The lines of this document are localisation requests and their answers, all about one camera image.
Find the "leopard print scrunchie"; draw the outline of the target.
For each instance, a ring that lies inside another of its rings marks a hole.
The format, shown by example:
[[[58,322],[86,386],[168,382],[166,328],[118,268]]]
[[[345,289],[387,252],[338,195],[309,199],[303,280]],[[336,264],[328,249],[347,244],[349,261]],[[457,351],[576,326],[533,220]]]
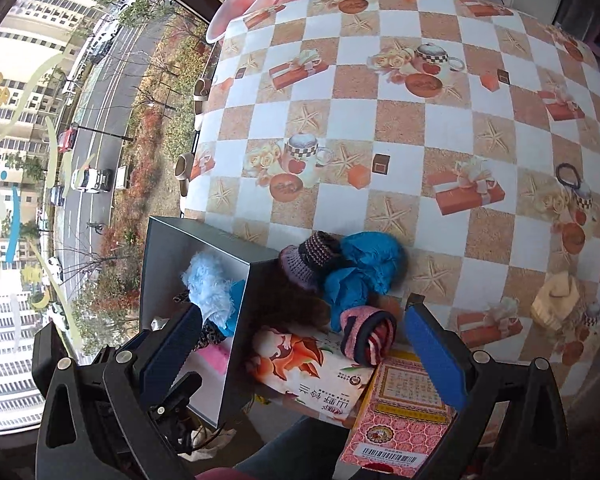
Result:
[[[209,346],[217,346],[220,344],[226,336],[222,330],[219,329],[211,320],[207,320],[202,324],[201,332],[198,337],[196,344],[194,345],[194,351],[198,351]]]

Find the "blue cloth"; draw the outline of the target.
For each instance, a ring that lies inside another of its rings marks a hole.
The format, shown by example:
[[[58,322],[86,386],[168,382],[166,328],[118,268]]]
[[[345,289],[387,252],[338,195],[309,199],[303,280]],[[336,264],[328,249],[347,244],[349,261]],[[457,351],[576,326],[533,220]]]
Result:
[[[404,248],[388,233],[359,232],[339,243],[339,266],[323,282],[323,300],[329,304],[330,328],[335,333],[342,331],[344,311],[365,306],[372,295],[387,295],[407,263]]]

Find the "cream shoe near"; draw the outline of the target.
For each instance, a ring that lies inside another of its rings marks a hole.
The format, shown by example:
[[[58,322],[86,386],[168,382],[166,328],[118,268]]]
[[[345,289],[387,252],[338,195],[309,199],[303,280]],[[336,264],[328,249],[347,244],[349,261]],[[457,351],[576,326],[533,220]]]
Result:
[[[180,195],[185,197],[188,193],[188,184],[192,180],[195,156],[192,153],[181,154],[174,165],[174,177],[178,180]]]

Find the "cream shoe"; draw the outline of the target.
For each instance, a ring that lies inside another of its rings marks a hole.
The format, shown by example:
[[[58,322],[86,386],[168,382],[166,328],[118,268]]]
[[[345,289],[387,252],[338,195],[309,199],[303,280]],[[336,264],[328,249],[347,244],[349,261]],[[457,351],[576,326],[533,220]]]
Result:
[[[188,184],[192,180],[195,156],[192,153],[181,154],[174,165],[174,177],[178,180],[180,195],[185,197],[188,193]]]
[[[194,85],[194,113],[196,116],[204,112],[204,106],[209,99],[211,89],[211,80],[206,77],[199,77]]]

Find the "purple striped knit hat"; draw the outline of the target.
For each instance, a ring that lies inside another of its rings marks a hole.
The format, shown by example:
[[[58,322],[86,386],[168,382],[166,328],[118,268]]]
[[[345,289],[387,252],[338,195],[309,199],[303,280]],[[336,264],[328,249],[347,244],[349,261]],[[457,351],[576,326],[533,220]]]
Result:
[[[317,231],[299,245],[289,245],[278,255],[288,280],[307,292],[320,292],[326,278],[344,263],[340,241]]]

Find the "beige knit sock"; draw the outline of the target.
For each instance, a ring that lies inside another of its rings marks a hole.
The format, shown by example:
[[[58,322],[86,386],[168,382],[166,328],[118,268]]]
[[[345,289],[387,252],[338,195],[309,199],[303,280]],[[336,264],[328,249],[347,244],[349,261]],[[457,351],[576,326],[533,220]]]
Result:
[[[581,300],[578,280],[568,271],[550,274],[531,305],[531,316],[546,330],[559,332]]]

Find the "grey cardboard storage box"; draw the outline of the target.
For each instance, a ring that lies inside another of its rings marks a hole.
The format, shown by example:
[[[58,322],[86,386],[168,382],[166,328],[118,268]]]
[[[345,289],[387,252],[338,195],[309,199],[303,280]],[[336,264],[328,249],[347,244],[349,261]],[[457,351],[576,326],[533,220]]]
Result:
[[[201,376],[201,387],[188,407],[216,428],[251,400],[253,386],[246,361],[252,351],[252,337],[265,323],[265,296],[274,290],[277,252],[196,220],[151,217],[140,286],[140,326],[148,328],[157,316],[170,318],[176,311],[174,297],[185,290],[182,273],[198,252],[218,257],[224,275],[244,284],[234,335],[221,344],[228,352],[227,371],[218,372],[197,352],[188,356],[180,370],[181,374],[196,372]]]

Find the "light blue fluffy scrunchie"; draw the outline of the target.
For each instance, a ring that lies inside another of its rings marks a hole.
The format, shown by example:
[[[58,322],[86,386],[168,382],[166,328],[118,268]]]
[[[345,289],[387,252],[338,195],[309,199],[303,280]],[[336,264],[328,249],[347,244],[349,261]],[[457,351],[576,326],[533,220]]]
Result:
[[[221,260],[208,252],[197,252],[182,273],[189,301],[201,312],[202,322],[210,322],[225,336],[236,330],[245,281],[225,276]]]

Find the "floral tissue pack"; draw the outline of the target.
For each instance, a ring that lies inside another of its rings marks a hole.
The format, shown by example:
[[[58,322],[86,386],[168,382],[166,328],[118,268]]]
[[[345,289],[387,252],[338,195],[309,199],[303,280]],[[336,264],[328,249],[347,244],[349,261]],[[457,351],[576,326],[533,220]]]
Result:
[[[340,344],[338,335],[313,327],[264,326],[252,338],[246,370],[290,408],[347,426],[374,370],[345,356]]]

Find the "pink foam sheet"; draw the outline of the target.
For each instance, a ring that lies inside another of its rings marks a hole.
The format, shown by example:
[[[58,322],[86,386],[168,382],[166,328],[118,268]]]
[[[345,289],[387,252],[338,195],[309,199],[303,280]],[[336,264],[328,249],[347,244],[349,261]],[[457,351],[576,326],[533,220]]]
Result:
[[[228,371],[228,364],[230,364],[232,343],[232,338],[226,338],[217,346],[209,346],[195,351],[195,353],[196,356],[203,359],[215,373],[224,376]]]

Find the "pink navy striped knit sock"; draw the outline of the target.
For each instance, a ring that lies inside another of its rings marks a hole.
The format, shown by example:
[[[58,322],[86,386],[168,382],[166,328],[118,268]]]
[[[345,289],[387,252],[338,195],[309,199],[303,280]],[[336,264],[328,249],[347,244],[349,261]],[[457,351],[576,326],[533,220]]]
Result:
[[[341,352],[363,366],[377,366],[396,339],[396,318],[386,310],[354,307],[341,313],[340,324]]]

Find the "pink patterned paper box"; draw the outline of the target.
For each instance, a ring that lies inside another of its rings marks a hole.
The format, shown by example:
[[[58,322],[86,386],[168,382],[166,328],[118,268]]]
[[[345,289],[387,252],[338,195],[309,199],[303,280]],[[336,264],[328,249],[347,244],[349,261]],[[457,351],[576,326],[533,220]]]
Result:
[[[394,348],[373,374],[340,460],[413,479],[454,416],[413,349]]]

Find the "cream shoe far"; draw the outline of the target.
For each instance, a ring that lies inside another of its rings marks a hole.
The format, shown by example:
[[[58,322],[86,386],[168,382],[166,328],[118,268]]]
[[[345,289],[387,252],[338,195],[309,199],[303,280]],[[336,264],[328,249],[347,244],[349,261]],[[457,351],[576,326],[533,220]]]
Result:
[[[211,80],[206,77],[199,77],[194,85],[194,113],[196,116],[204,112],[204,106],[209,99],[211,89]]]

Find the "checkered patterned tablecloth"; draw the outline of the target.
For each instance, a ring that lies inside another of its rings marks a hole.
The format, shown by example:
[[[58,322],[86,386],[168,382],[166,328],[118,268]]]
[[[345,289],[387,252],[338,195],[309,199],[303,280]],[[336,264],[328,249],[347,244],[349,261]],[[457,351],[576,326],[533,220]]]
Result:
[[[294,0],[235,18],[181,206],[282,249],[394,236],[439,321],[500,360],[542,356],[573,399],[600,348],[600,71],[591,50],[480,0]],[[568,271],[559,332],[532,301]]]

